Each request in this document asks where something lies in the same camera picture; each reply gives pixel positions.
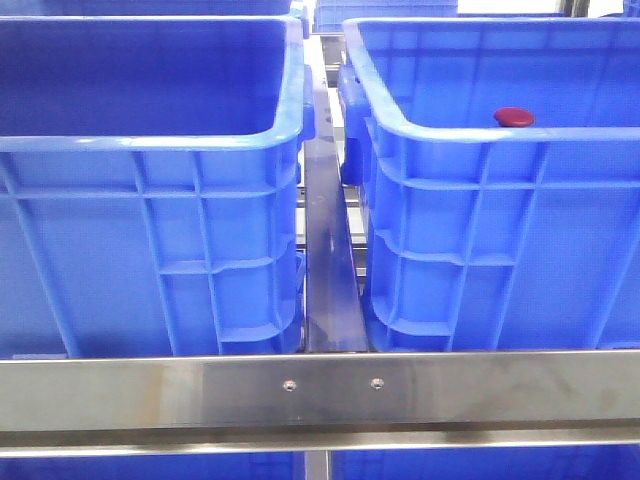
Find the red mushroom push button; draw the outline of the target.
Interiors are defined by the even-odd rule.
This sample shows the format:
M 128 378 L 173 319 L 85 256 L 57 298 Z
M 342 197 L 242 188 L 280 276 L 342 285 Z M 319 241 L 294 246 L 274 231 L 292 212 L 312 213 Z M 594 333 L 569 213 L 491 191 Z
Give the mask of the red mushroom push button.
M 503 128 L 526 128 L 535 123 L 535 116 L 520 107 L 501 107 L 494 112 L 494 119 Z

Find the steel divider bar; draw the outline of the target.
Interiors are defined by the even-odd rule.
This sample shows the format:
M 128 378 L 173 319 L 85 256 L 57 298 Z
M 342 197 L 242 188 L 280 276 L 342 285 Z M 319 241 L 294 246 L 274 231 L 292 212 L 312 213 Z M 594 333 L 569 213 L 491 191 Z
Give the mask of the steel divider bar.
M 304 147 L 307 350 L 368 350 L 326 78 L 312 75 L 316 136 Z

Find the right blue plastic bin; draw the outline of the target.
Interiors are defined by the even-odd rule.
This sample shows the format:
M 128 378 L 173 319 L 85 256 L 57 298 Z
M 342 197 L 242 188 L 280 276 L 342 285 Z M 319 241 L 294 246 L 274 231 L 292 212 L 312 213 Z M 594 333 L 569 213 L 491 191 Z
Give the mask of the right blue plastic bin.
M 340 96 L 385 352 L 639 344 L 639 22 L 361 18 Z M 535 116 L 503 128 L 501 107 Z

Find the blue plastic bin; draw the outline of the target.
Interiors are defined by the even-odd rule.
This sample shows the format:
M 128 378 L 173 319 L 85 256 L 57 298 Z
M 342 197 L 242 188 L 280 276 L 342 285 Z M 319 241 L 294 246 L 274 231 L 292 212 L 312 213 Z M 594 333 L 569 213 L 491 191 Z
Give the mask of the blue plastic bin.
M 639 22 L 361 18 L 340 96 L 385 352 L 639 344 Z M 535 116 L 503 128 L 501 107 Z
M 296 351 L 309 83 L 290 17 L 4 17 L 2 357 Z

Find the left blue plastic bin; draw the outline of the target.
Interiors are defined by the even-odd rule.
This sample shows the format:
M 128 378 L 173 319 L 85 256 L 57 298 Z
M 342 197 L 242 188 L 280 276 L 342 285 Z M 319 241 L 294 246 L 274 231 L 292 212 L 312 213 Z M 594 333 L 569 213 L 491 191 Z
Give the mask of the left blue plastic bin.
M 4 17 L 2 357 L 296 351 L 309 83 L 290 17 Z

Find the far blue crate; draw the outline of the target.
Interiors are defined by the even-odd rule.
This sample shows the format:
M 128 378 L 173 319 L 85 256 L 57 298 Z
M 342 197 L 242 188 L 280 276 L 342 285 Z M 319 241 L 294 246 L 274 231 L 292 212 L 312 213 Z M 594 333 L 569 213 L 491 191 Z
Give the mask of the far blue crate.
M 340 32 L 342 23 L 354 18 L 455 17 L 456 0 L 335 0 L 317 1 L 313 13 L 315 33 Z

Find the lower left blue bin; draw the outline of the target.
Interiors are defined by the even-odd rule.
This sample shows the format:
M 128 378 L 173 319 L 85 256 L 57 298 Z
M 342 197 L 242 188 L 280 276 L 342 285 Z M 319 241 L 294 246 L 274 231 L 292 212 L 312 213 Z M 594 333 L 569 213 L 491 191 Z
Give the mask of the lower left blue bin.
M 301 453 L 6 458 L 3 479 L 303 479 Z

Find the lower right blue bin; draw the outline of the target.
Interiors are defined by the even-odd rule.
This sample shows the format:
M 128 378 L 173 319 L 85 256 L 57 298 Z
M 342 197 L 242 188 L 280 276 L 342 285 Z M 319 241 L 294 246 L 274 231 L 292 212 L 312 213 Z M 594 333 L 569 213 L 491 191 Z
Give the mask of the lower right blue bin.
M 356 450 L 332 454 L 335 479 L 637 479 L 636 445 Z

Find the left rail screw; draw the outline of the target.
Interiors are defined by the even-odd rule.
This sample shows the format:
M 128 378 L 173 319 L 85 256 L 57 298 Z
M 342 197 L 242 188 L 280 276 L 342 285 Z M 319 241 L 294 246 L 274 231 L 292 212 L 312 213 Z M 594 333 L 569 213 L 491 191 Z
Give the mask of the left rail screw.
M 285 380 L 282 387 L 287 392 L 293 392 L 297 388 L 297 383 L 294 380 Z

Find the rail screw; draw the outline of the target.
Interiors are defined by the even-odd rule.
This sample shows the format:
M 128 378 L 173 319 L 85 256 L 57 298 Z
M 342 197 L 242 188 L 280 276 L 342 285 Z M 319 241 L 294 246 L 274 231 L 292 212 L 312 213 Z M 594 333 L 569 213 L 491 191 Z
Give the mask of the rail screw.
M 282 387 L 287 392 L 293 392 L 297 388 L 297 383 L 294 380 L 285 380 Z
M 384 380 L 382 378 L 373 378 L 370 381 L 370 386 L 373 390 L 375 391 L 379 391 L 384 387 L 385 383 Z

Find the right rail screw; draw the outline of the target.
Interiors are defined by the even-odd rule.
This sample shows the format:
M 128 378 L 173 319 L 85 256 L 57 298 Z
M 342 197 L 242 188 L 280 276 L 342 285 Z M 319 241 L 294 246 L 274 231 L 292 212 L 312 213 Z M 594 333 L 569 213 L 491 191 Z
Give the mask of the right rail screw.
M 385 383 L 384 380 L 382 378 L 373 378 L 370 381 L 370 386 L 373 390 L 375 391 L 379 391 L 384 387 Z

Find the stainless steel front rail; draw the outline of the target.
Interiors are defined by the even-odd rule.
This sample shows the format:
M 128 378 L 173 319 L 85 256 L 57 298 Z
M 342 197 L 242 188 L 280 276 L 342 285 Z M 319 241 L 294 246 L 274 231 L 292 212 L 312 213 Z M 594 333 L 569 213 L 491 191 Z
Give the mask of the stainless steel front rail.
M 375 391 L 373 378 L 384 387 Z M 297 388 L 282 385 L 294 380 Z M 632 444 L 634 350 L 5 361 L 5 457 Z

